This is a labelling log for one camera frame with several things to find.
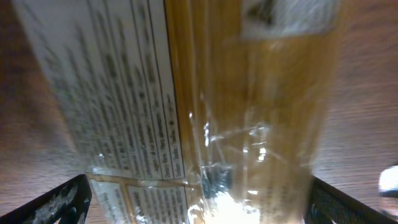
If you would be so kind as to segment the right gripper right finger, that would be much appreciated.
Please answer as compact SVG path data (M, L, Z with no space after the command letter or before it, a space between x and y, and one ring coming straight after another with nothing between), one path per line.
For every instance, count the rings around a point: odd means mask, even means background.
M378 212L319 178L313 179L305 224L397 224L397 220Z

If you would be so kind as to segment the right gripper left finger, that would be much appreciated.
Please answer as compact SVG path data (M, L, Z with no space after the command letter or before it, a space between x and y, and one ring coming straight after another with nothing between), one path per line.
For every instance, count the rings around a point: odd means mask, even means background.
M84 224L91 199L89 180L80 174L3 215L1 223Z

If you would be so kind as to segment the white rice pouch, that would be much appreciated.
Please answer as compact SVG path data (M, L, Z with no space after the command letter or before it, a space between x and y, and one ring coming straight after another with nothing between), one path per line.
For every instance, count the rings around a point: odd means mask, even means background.
M381 212L397 220L397 164L380 173L378 192Z

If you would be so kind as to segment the orange spaghetti pasta packet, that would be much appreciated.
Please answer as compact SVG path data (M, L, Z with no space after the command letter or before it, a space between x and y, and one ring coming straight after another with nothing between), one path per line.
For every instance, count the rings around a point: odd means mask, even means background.
M13 3L109 223L303 223L344 5Z

